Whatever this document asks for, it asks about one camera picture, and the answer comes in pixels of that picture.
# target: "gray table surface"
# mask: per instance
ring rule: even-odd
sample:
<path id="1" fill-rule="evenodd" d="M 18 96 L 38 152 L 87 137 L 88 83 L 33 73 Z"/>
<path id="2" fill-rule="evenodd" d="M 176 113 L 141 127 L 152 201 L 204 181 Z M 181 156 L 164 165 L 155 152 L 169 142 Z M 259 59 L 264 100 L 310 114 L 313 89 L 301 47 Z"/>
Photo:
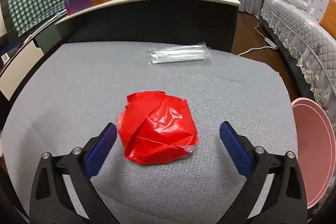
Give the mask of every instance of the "gray table surface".
<path id="1" fill-rule="evenodd" d="M 199 134 L 193 155 L 168 165 L 141 166 L 123 156 L 120 138 L 91 179 L 121 224 L 216 223 L 245 183 L 219 138 L 229 121 L 255 146 L 297 153 L 291 102 L 269 66 L 227 52 L 209 61 L 151 65 L 148 50 L 164 44 L 86 42 L 62 45 L 31 77 L 3 130 L 6 165 L 24 208 L 43 152 L 63 155 L 116 122 L 126 96 L 163 90 L 185 98 Z M 65 181 L 77 212 L 85 215 Z M 268 177 L 251 215 L 260 212 Z"/>

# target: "white cable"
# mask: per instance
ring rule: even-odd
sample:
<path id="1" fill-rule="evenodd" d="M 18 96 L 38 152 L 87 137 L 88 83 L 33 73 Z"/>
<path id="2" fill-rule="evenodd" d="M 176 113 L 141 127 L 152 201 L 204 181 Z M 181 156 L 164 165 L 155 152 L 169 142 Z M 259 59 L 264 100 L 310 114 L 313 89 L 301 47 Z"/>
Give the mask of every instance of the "white cable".
<path id="1" fill-rule="evenodd" d="M 273 49 L 271 46 L 264 46 L 264 47 L 261 47 L 261 48 L 251 48 L 251 49 L 247 50 L 246 52 L 242 52 L 241 54 L 238 54 L 238 56 L 241 56 L 241 55 L 243 55 L 245 53 L 248 53 L 248 52 L 250 52 L 252 50 L 261 50 L 263 48 L 271 48 L 271 49 Z"/>
<path id="2" fill-rule="evenodd" d="M 258 28 L 259 27 L 259 23 L 258 23 L 258 26 L 256 26 L 256 27 L 254 27 L 254 29 L 264 38 L 264 39 L 266 39 L 266 37 L 261 33 L 261 32 L 259 32 L 258 31 Z"/>

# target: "lace trim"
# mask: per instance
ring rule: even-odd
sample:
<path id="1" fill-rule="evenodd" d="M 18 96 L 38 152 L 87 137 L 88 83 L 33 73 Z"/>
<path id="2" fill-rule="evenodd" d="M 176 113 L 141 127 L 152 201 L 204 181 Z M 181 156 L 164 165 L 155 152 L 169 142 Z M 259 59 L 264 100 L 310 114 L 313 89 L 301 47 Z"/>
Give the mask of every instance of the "lace trim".
<path id="1" fill-rule="evenodd" d="M 285 37 L 285 35 L 281 33 L 281 28 L 280 27 L 278 29 L 275 28 L 276 22 L 275 23 L 272 22 L 272 19 L 268 18 L 265 12 L 262 12 L 261 16 L 264 20 L 267 21 L 269 27 L 273 29 L 274 33 L 277 35 L 281 43 L 284 45 L 286 49 L 288 49 L 291 56 L 294 57 L 298 61 L 297 66 L 300 67 L 301 72 L 304 75 L 304 79 L 306 80 L 306 82 L 310 84 L 311 86 L 310 90 L 314 93 L 315 101 L 320 106 L 322 106 L 323 103 L 329 100 L 329 92 L 325 92 L 322 89 L 317 87 L 317 81 L 319 79 L 319 76 L 313 70 L 309 69 L 309 65 L 310 65 L 309 61 L 306 63 L 303 63 L 301 55 L 297 52 L 295 47 L 291 46 L 291 43 Z"/>
<path id="2" fill-rule="evenodd" d="M 300 39 L 301 40 L 301 42 L 307 47 L 307 49 L 309 49 L 310 50 L 310 52 L 314 55 L 314 57 L 316 58 L 316 60 L 317 60 L 317 62 L 320 64 L 320 66 L 321 66 L 321 68 L 322 68 L 322 70 L 323 70 L 323 72 L 324 72 L 324 74 L 325 74 L 325 76 L 326 76 L 326 78 L 328 79 L 328 82 L 330 83 L 330 87 L 331 87 L 331 89 L 333 90 L 333 92 L 334 92 L 334 94 L 336 95 L 336 87 L 334 86 L 334 84 L 333 84 L 333 82 L 332 82 L 332 80 L 331 80 L 331 78 L 330 78 L 330 75 L 328 75 L 328 72 L 326 71 L 326 69 L 325 69 L 325 67 L 323 66 L 323 64 L 322 64 L 322 62 L 321 62 L 321 60 L 319 59 L 319 57 L 316 55 L 316 53 L 310 48 L 310 46 L 301 38 L 301 37 L 299 37 L 299 35 L 296 33 L 296 32 L 294 32 L 290 27 L 288 27 L 284 22 L 282 22 L 278 17 L 277 17 L 277 15 L 275 15 L 272 11 L 270 11 L 270 10 L 268 10 L 268 12 L 269 13 L 271 13 L 281 24 L 283 24 L 289 31 L 291 31 L 298 39 Z M 273 31 L 274 31 L 274 33 L 276 33 L 276 30 L 275 30 L 275 25 L 277 24 L 277 22 L 275 23 L 275 24 L 273 24 L 273 22 L 272 22 L 272 18 L 267 18 L 267 16 L 266 16 L 266 13 L 265 12 L 260 12 L 261 13 L 261 15 L 263 14 L 264 16 L 265 16 L 265 20 L 268 22 L 268 20 L 270 21 L 270 22 L 268 22 L 268 25 L 273 29 Z"/>
<path id="3" fill-rule="evenodd" d="M 274 33 L 277 35 L 281 43 L 284 45 L 286 49 L 288 49 L 289 53 L 292 57 L 294 57 L 298 62 L 297 66 L 300 67 L 302 74 L 304 75 L 304 79 L 308 84 L 310 84 L 310 90 L 314 93 L 315 101 L 318 103 L 320 107 L 322 107 L 322 104 L 329 100 L 329 92 L 324 91 L 317 87 L 317 82 L 319 80 L 319 76 L 311 69 L 309 69 L 309 61 L 303 62 L 301 55 L 297 52 L 295 47 L 291 46 L 289 40 L 281 33 L 281 28 L 279 27 L 276 29 L 276 22 L 272 21 L 272 18 L 267 17 L 265 12 L 260 12 L 262 18 L 266 20 L 269 27 L 273 29 Z M 324 110 L 327 115 L 330 114 L 329 110 Z M 336 133 L 336 123 L 332 125 L 334 129 L 334 133 Z M 334 174 L 332 177 L 332 180 L 329 184 L 329 187 L 323 197 L 319 200 L 317 208 L 313 210 L 313 214 L 316 215 L 319 210 L 322 208 L 324 203 L 327 201 L 328 197 L 330 196 L 332 190 L 334 189 L 336 184 L 336 168 L 334 170 Z"/>

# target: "pink plate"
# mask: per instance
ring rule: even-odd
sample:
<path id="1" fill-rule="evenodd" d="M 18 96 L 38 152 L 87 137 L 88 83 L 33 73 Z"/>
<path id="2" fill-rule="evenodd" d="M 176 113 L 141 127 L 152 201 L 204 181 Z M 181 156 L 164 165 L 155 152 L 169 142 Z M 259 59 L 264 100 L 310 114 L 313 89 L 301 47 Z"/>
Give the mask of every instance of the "pink plate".
<path id="1" fill-rule="evenodd" d="M 326 192 L 336 161 L 336 143 L 331 123 L 314 101 L 300 98 L 292 103 L 298 138 L 307 207 L 314 206 Z"/>

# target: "red plastic bag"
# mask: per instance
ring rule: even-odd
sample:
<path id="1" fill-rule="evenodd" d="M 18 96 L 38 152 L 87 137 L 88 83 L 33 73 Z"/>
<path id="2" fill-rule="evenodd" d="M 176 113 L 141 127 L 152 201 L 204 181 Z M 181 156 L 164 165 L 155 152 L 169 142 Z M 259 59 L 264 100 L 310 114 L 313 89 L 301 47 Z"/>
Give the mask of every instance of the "red plastic bag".
<path id="1" fill-rule="evenodd" d="M 139 164 L 167 164 L 194 150 L 197 131 L 185 99 L 147 91 L 127 96 L 127 102 L 118 117 L 126 158 Z"/>

